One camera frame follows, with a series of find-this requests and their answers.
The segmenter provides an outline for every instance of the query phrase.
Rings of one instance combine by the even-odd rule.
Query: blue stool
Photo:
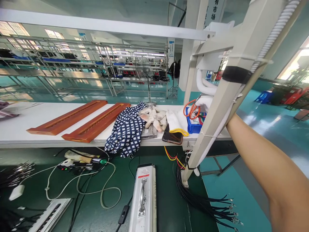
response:
[[[273,95],[272,91],[263,91],[254,101],[261,101],[261,104],[266,104],[269,102],[271,95]]]

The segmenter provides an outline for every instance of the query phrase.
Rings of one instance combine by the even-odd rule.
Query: white polka dot fabric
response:
[[[137,106],[127,107],[118,115],[112,134],[105,143],[106,152],[121,152],[121,157],[133,157],[140,147],[142,130],[146,124],[138,116],[138,112],[146,107],[141,101]]]

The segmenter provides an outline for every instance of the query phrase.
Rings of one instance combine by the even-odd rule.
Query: white pipe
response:
[[[210,83],[209,81],[205,80],[204,78],[202,78],[202,82],[203,82],[203,85],[206,85],[207,87],[210,87],[210,88],[217,88],[216,85]]]
[[[202,70],[198,69],[196,73],[196,85],[200,92],[214,96],[217,88],[206,87],[202,83]]]

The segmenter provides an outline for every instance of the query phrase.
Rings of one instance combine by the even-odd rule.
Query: orange wooden board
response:
[[[93,100],[36,128],[30,128],[27,131],[31,134],[57,135],[106,104],[107,101]]]
[[[68,141],[90,143],[102,131],[104,131],[117,116],[126,108],[130,107],[129,103],[116,103],[108,110],[99,114],[85,125],[70,134],[64,134],[62,138]]]

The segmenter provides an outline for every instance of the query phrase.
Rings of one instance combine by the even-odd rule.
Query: person's arm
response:
[[[309,231],[309,180],[279,148],[236,114],[227,124],[239,154],[265,191],[273,231]]]

